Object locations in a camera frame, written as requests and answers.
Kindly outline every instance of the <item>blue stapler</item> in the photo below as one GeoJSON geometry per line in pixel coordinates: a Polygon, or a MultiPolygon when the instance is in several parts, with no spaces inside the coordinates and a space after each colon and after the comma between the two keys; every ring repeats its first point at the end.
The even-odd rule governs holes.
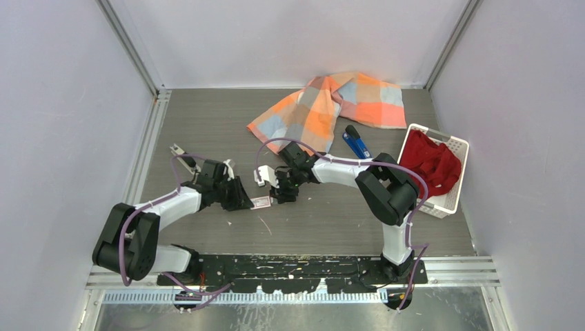
{"type": "Polygon", "coordinates": [[[357,130],[353,126],[346,127],[343,138],[358,158],[368,159],[371,157],[366,144],[361,140],[359,133],[357,133],[357,130]]]}

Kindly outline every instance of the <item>white label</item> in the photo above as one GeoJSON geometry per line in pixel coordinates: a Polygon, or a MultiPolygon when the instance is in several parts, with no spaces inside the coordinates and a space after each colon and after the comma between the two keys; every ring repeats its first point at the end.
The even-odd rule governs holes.
{"type": "Polygon", "coordinates": [[[268,208],[271,206],[270,197],[267,195],[265,197],[257,197],[250,199],[254,204],[254,207],[250,208],[251,210],[260,209],[260,208],[268,208]]]}

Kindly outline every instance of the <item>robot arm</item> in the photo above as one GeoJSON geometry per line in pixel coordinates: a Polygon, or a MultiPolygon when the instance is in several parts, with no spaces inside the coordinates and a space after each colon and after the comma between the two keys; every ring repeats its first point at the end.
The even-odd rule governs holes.
{"type": "Polygon", "coordinates": [[[95,246],[94,264],[120,273],[118,247],[123,235],[123,259],[130,279],[139,281],[149,272],[163,271],[185,273],[186,277],[196,279],[201,272],[199,254],[185,247],[157,245],[160,230],[215,202],[227,211],[253,207],[240,178],[233,174],[230,160],[223,163],[205,160],[192,181],[182,183],[178,193],[173,191],[159,199],[164,197],[168,199],[157,205],[152,202],[115,205],[95,246]],[[126,233],[122,234],[126,219],[142,208],[145,209],[134,217],[126,233]]]}
{"type": "MultiPolygon", "coordinates": [[[[388,263],[385,273],[391,280],[403,279],[412,268],[413,250],[406,243],[404,219],[415,208],[419,189],[403,172],[390,168],[365,165],[347,165],[309,156],[296,143],[289,143],[279,156],[286,167],[276,170],[264,165],[256,175],[256,182],[263,186],[269,182],[270,196],[278,203],[296,201],[299,186],[303,183],[338,183],[358,188],[372,213],[382,222],[384,248],[382,258],[388,263]]],[[[329,159],[351,163],[381,161],[396,164],[388,154],[381,153],[374,159],[341,159],[326,155],[329,159]]]]}

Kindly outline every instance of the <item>laundry basket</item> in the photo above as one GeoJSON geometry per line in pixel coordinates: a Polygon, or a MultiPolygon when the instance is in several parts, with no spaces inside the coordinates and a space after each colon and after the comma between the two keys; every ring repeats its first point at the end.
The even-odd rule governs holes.
{"type": "Polygon", "coordinates": [[[398,164],[400,164],[400,158],[402,158],[402,152],[404,151],[404,146],[406,145],[406,140],[408,139],[408,135],[410,134],[411,130],[423,132],[427,137],[430,138],[430,140],[437,143],[437,145],[440,143],[445,143],[451,152],[453,152],[453,154],[461,161],[461,176],[451,191],[449,191],[447,194],[428,198],[424,205],[420,208],[422,212],[431,214],[434,217],[438,217],[440,219],[447,215],[454,214],[457,211],[457,205],[459,204],[459,194],[461,193],[461,184],[463,182],[463,175],[465,174],[467,154],[469,153],[469,143],[463,139],[444,134],[443,132],[429,129],[418,124],[410,124],[408,131],[406,132],[406,137],[404,137],[404,142],[402,143],[400,155],[398,156],[398,164]]]}

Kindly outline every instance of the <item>orange checkered cloth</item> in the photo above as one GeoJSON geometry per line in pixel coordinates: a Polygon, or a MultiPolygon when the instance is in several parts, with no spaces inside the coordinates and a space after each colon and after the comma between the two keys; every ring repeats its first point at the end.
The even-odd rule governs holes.
{"type": "MultiPolygon", "coordinates": [[[[360,72],[315,77],[302,90],[258,116],[247,128],[262,142],[277,137],[293,138],[328,152],[338,116],[374,128],[406,128],[400,87],[360,72]]],[[[275,141],[268,147],[278,153],[287,144],[275,141]]]]}

